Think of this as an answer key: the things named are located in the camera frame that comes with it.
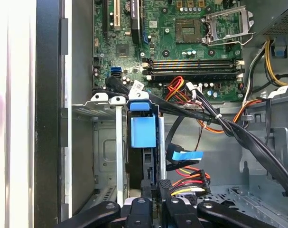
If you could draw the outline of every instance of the cable label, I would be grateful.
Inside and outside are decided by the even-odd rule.
[[[268,99],[274,98],[277,95],[286,93],[287,89],[288,89],[288,85],[280,87],[279,89],[277,89],[277,91],[271,92],[268,96]]]

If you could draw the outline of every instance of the ventilation holes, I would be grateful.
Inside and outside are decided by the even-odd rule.
[[[264,35],[288,35],[288,14],[278,24],[266,31]]]

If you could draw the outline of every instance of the blue sata port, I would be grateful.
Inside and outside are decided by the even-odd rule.
[[[121,73],[122,72],[122,68],[120,66],[112,66],[111,67],[111,73]]]

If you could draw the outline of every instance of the pcie slot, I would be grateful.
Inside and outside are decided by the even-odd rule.
[[[108,0],[102,1],[102,34],[108,41]]]
[[[121,12],[120,12],[120,0],[114,0],[114,29],[121,29]]]

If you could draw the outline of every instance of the chip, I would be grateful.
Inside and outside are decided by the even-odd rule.
[[[129,57],[129,44],[117,44],[116,57],[118,58]]]
[[[201,43],[200,21],[196,19],[176,20],[177,43]]]
[[[205,6],[205,0],[199,0],[199,7]]]
[[[194,6],[193,1],[188,1],[188,2],[187,2],[187,6],[188,6],[189,8],[192,8],[192,7]]]
[[[181,8],[181,7],[183,7],[182,1],[177,1],[177,8]]]

